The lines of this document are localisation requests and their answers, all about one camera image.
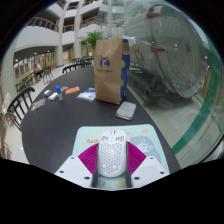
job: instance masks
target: brown paper bag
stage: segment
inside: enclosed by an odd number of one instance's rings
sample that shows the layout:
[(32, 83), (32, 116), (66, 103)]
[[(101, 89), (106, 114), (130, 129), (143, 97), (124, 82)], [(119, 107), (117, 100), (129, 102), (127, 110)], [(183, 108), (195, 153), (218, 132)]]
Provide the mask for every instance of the brown paper bag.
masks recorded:
[(94, 55), (96, 99), (120, 104), (127, 89), (130, 51), (128, 40), (98, 40)]

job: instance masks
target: plastic bottle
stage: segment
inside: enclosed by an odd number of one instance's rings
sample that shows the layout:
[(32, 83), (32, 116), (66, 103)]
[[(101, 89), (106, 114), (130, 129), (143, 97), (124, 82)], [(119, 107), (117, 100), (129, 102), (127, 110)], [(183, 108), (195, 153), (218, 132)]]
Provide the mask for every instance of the plastic bottle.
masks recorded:
[(58, 93), (58, 99), (59, 100), (63, 100), (63, 96), (62, 96), (62, 92), (61, 92), (61, 87), (60, 86), (57, 86), (56, 87), (56, 91)]

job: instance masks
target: glass wall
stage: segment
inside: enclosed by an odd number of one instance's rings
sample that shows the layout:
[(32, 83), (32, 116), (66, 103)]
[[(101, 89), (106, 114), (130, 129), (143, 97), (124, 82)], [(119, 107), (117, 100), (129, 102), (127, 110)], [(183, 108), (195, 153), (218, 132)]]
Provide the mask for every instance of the glass wall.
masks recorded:
[(182, 168), (203, 162), (224, 130), (222, 61), (208, 36), (165, 1), (103, 1), (101, 38), (129, 40), (128, 89), (164, 135)]

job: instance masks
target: small box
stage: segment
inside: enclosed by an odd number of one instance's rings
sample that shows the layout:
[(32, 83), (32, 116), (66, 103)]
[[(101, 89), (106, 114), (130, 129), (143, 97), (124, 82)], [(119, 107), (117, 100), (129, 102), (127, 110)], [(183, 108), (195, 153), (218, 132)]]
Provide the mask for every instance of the small box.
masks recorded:
[(58, 97), (57, 93), (53, 93), (51, 96), (48, 97), (49, 100), (55, 100)]
[(45, 95), (45, 96), (50, 96), (50, 95), (51, 95), (51, 90), (46, 90), (46, 91), (44, 92), (44, 95)]

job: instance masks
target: computer mouse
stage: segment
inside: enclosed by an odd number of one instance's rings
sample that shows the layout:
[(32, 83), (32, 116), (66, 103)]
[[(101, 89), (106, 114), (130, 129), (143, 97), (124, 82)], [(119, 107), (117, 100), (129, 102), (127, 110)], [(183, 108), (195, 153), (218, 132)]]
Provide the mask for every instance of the computer mouse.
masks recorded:
[(102, 133), (98, 149), (98, 172), (105, 177), (120, 176), (126, 168), (126, 132), (110, 129)]

